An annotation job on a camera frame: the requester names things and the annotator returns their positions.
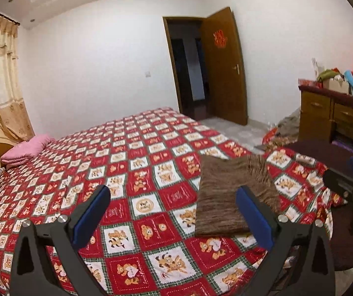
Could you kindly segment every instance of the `green cloth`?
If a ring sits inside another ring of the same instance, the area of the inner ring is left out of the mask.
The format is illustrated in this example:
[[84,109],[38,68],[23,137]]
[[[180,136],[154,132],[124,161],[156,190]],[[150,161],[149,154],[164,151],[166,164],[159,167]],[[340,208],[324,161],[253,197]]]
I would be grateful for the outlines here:
[[323,81],[326,81],[328,79],[334,78],[335,76],[338,76],[339,74],[341,74],[341,73],[328,69],[328,70],[323,71],[318,76],[317,81],[323,82]]

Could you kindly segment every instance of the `curtain rod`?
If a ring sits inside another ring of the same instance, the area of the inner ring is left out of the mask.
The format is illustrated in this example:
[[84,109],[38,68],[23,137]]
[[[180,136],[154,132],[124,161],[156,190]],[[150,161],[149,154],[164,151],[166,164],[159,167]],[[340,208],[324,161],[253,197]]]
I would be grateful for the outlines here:
[[9,20],[9,21],[12,21],[14,24],[20,25],[20,23],[18,23],[18,22],[16,22],[16,21],[12,20],[11,18],[9,18],[9,17],[3,15],[2,13],[0,13],[0,16],[4,17],[5,19],[7,19],[7,20]]

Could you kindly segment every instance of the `door handle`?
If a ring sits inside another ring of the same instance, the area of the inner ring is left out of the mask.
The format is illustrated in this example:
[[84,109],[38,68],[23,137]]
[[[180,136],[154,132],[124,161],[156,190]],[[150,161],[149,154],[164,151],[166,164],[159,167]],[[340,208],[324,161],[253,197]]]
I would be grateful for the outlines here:
[[352,115],[351,113],[349,113],[349,112],[341,111],[341,113],[344,114],[344,115],[347,116],[347,117],[353,118],[353,115]]
[[323,106],[320,103],[317,103],[317,102],[311,102],[311,106],[317,107],[317,108],[323,108]]
[[233,67],[234,70],[237,70],[238,75],[240,74],[240,65],[237,64],[235,67]]

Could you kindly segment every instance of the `metal bolt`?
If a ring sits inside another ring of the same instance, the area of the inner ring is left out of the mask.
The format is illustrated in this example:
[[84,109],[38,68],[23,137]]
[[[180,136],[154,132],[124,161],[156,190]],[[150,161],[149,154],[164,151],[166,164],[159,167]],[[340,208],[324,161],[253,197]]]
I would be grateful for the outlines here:
[[279,215],[278,220],[279,222],[286,223],[289,221],[289,218],[287,218],[285,215]]
[[31,221],[26,219],[25,221],[23,221],[22,225],[23,225],[23,227],[27,228],[27,227],[31,226]]
[[58,222],[66,222],[68,220],[68,216],[67,215],[60,215],[58,218],[57,218],[57,221]]
[[322,228],[323,227],[323,221],[321,221],[320,219],[316,219],[315,220],[315,226]]

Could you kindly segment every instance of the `cloth pile on floor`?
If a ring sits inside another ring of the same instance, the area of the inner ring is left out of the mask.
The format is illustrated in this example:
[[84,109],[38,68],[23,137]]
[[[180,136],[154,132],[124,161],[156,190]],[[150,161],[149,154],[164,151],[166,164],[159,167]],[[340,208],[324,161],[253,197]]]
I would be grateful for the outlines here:
[[278,147],[296,142],[298,139],[299,122],[300,108],[288,117],[283,118],[275,128],[263,137],[262,144],[255,148],[262,151],[272,151]]

